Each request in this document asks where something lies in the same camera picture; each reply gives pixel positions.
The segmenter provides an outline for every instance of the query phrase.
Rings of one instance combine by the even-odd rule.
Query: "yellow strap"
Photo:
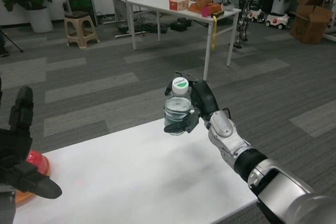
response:
[[[215,50],[216,46],[216,35],[217,35],[217,18],[213,16],[214,21],[215,21],[215,27],[214,27],[214,34],[213,34],[213,39],[212,39],[212,50]]]

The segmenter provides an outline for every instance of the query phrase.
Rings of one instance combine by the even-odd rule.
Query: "plastic bottle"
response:
[[[165,106],[164,126],[181,122],[191,110],[191,97],[188,93],[189,83],[183,77],[177,77],[172,83],[172,92],[169,94]],[[171,135],[181,135],[184,131],[170,133]]]

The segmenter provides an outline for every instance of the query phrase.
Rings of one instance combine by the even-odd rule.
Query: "toy car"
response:
[[[289,28],[290,17],[271,13],[266,19],[266,26],[276,26],[279,29]]]
[[[265,13],[259,9],[259,10],[251,10],[250,14],[248,15],[248,18],[252,21],[252,22],[259,22],[259,23],[263,23],[265,22]]]

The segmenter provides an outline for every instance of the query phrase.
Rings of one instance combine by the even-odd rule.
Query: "white bottle cap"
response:
[[[189,82],[183,77],[177,77],[173,80],[172,89],[175,94],[185,94],[188,91]]]

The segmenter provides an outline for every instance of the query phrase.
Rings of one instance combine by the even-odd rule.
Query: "stool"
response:
[[[84,21],[88,21],[92,31],[85,30]],[[76,32],[69,33],[68,23],[72,23]],[[91,17],[86,12],[66,13],[64,18],[65,33],[68,38],[68,46],[71,42],[76,42],[79,48],[86,48],[89,40],[95,39],[100,42]]]

